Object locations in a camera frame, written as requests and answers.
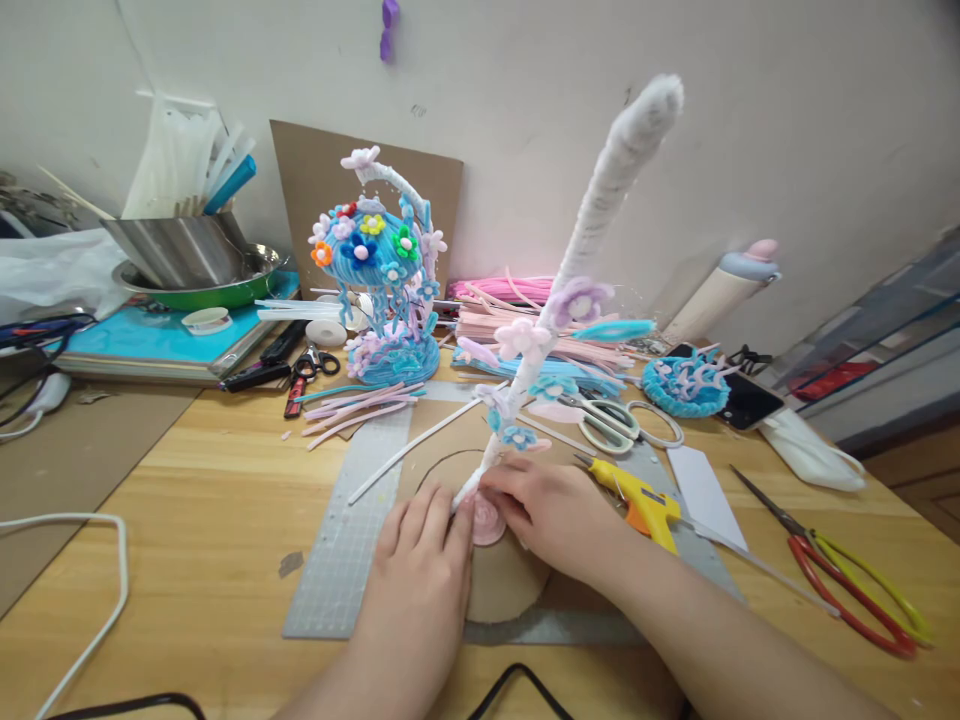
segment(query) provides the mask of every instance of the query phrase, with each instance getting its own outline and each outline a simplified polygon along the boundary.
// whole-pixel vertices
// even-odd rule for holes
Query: left hand
[[[423,487],[384,521],[348,656],[370,691],[393,697],[393,717],[426,715],[453,665],[470,596],[473,501]]]

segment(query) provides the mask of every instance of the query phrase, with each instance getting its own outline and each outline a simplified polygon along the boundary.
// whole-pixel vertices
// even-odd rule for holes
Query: smartphone
[[[694,347],[680,343],[667,353],[667,357],[690,357]],[[730,399],[717,417],[735,430],[753,430],[761,420],[783,409],[783,398],[759,385],[752,378],[737,371],[724,376],[730,386]]]

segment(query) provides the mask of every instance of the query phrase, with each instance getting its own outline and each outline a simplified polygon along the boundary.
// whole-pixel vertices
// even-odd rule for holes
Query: white paper
[[[669,448],[667,457],[673,466],[673,475],[687,504],[692,520],[706,525],[713,532],[735,545],[747,549],[747,541],[733,516],[720,481],[710,467],[707,456],[689,447]]]

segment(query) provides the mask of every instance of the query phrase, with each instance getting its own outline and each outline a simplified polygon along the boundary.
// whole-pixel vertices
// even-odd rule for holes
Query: cutting mat
[[[462,404],[470,401],[473,385],[431,381],[426,384],[426,390],[430,400]],[[455,409],[451,404],[450,412]],[[287,614],[284,637],[344,640],[353,633],[374,546],[383,520],[396,499],[403,464],[397,463],[352,507],[347,505],[347,498],[407,443],[412,416],[413,410],[406,409],[376,418],[365,423],[353,436]],[[683,498],[648,444],[634,445],[629,454],[617,458],[617,464],[642,477],[657,492],[675,498],[686,515]],[[743,600],[709,542],[684,527],[674,528],[673,536],[687,563]],[[536,606],[510,622],[467,623],[464,639],[482,645],[636,645],[644,642],[620,613],[555,611]]]

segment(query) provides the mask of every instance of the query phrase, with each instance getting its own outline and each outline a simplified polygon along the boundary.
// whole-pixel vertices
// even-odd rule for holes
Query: notebook
[[[289,299],[299,289],[296,273],[277,272],[273,296]],[[230,373],[276,321],[261,321],[257,306],[230,311],[233,324],[215,335],[191,335],[185,312],[148,313],[124,307],[77,333],[56,365],[80,377],[190,381],[214,386]]]

